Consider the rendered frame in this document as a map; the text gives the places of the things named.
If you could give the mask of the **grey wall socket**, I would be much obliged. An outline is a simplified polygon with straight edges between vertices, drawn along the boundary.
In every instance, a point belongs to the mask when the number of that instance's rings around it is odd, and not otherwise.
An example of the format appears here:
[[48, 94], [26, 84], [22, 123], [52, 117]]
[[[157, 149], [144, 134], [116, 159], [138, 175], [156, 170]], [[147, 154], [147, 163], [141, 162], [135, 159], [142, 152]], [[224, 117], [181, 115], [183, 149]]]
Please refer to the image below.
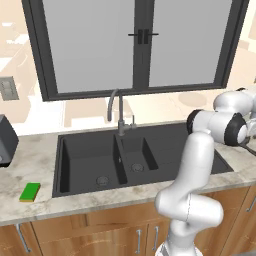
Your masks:
[[12, 76], [0, 77], [0, 93], [4, 101], [19, 99], [14, 78]]

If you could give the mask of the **dark framed window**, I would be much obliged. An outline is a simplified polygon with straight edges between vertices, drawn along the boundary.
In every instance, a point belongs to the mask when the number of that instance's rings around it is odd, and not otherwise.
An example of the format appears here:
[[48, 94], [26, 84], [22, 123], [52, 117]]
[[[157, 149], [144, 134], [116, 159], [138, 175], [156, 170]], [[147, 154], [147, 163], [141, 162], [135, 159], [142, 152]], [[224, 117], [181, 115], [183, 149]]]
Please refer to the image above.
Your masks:
[[45, 101], [224, 89], [250, 0], [21, 0]]

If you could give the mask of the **wooden cupboard door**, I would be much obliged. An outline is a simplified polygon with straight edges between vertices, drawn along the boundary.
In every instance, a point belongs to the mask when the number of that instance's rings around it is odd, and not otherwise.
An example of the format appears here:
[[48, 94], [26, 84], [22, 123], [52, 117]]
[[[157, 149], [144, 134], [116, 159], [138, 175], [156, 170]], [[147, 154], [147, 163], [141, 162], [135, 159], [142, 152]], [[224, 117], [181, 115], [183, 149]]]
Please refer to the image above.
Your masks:
[[248, 190], [220, 256], [256, 256], [256, 202], [246, 212], [255, 196], [256, 185]]
[[[141, 251], [136, 254], [141, 229]], [[39, 239], [43, 256], [146, 256], [147, 227], [139, 225], [62, 239]]]
[[25, 252], [14, 224], [0, 227], [0, 256], [43, 256], [32, 224], [22, 223], [21, 231], [31, 252]]
[[148, 224], [147, 229], [147, 244], [146, 244], [146, 256], [155, 256], [156, 251], [152, 251], [154, 245], [154, 238], [155, 238], [155, 226], [159, 226], [159, 235], [158, 235], [158, 242], [157, 242], [157, 249], [158, 247], [165, 241], [168, 229], [169, 229], [170, 221], [167, 219], [157, 219], [151, 221]]

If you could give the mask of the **dark grey toaster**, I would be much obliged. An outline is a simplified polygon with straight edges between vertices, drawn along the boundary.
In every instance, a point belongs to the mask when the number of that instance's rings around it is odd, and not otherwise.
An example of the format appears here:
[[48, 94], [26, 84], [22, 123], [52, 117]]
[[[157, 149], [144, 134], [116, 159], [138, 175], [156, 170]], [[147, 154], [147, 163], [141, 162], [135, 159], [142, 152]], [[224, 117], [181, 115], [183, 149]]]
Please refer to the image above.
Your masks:
[[12, 162], [19, 143], [18, 136], [4, 114], [0, 114], [0, 167]]

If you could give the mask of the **green and yellow sponge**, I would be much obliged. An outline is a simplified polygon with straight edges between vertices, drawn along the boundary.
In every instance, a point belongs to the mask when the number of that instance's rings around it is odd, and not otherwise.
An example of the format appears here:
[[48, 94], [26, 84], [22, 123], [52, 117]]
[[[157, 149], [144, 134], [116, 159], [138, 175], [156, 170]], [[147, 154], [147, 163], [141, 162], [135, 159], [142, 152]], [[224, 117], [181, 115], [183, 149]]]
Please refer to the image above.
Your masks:
[[20, 195], [20, 202], [33, 202], [37, 196], [37, 193], [41, 187], [40, 183], [29, 182], [26, 184], [23, 192]]

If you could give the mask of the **grey curved tap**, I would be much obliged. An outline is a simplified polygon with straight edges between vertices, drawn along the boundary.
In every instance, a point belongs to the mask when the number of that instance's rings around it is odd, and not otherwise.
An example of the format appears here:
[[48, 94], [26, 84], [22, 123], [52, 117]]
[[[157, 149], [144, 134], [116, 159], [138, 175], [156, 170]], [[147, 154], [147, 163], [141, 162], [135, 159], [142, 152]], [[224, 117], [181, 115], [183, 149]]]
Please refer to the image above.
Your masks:
[[118, 120], [118, 134], [124, 136], [125, 132], [130, 129], [136, 129], [137, 125], [135, 124], [135, 116], [132, 116], [132, 123], [126, 124], [123, 116], [123, 95], [119, 89], [115, 89], [110, 96], [107, 108], [107, 120], [112, 120], [112, 106], [115, 96], [119, 98], [119, 120]]

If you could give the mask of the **black double sink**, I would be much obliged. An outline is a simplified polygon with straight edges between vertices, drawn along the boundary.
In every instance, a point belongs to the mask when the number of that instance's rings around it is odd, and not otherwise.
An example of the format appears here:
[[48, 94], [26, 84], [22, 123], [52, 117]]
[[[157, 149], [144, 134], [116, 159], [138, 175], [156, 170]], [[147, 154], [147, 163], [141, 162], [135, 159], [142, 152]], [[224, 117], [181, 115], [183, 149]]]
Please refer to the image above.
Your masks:
[[173, 180], [187, 137], [184, 123], [60, 135], [52, 196]]

